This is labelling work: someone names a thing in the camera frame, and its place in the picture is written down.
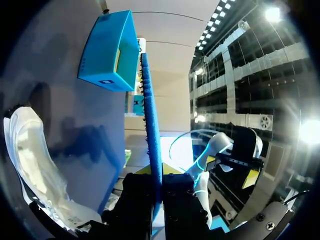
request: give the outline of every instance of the white bag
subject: white bag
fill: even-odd
[[[10,118],[3,119],[3,126],[6,148],[20,180],[46,207],[43,210],[51,219],[73,231],[90,220],[101,223],[97,212],[69,199],[67,181],[49,155],[43,122],[31,107],[15,110]],[[22,183],[21,187],[29,204],[31,199]]]

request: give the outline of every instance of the blue box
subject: blue box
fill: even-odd
[[[101,15],[84,47],[78,78],[114,92],[135,89],[139,45],[130,10]]]
[[[133,97],[133,113],[138,116],[145,115],[145,107],[144,107],[144,99],[143,95],[134,95]]]

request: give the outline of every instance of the table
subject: table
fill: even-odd
[[[125,93],[77,79],[85,43],[101,9],[94,0],[51,0],[42,6],[43,1],[34,2],[37,5],[20,3],[22,10],[24,5],[39,11],[3,69],[2,111],[31,104],[43,120],[51,158],[68,181],[70,198],[101,213],[125,163]],[[28,19],[20,20],[23,24]],[[6,149],[1,153],[13,203],[22,220],[32,225],[34,216],[23,203],[18,176]],[[37,231],[39,223],[34,224]]]

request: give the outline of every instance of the blue foam strip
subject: blue foam strip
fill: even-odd
[[[160,132],[157,116],[157,108],[155,102],[154,91],[151,83],[151,74],[148,63],[147,53],[141,54],[141,67],[142,67],[142,86],[144,95],[144,115],[146,136],[149,148],[150,167],[154,179],[155,186],[155,206],[153,211],[153,219],[159,212],[162,187],[162,160],[161,160],[161,147],[160,147]]]

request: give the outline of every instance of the screw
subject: screw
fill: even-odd
[[[169,196],[175,196],[176,195],[173,191],[168,191],[166,194],[168,194]]]
[[[178,217],[177,216],[169,216],[169,219],[172,222],[177,222],[178,221]]]
[[[206,210],[201,210],[201,211],[200,211],[200,214],[201,214],[204,218],[206,218],[206,217],[208,216],[208,212],[207,212]]]
[[[189,189],[189,190],[186,191],[186,192],[187,192],[187,194],[192,195],[192,196],[195,194],[195,192],[194,192],[193,189]]]
[[[262,222],[265,218],[266,218],[266,216],[263,215],[262,213],[259,213],[259,214],[256,216],[256,220],[259,221],[259,222]]]
[[[275,228],[275,224],[271,221],[271,222],[268,222],[267,225],[266,225],[266,229],[271,231]]]

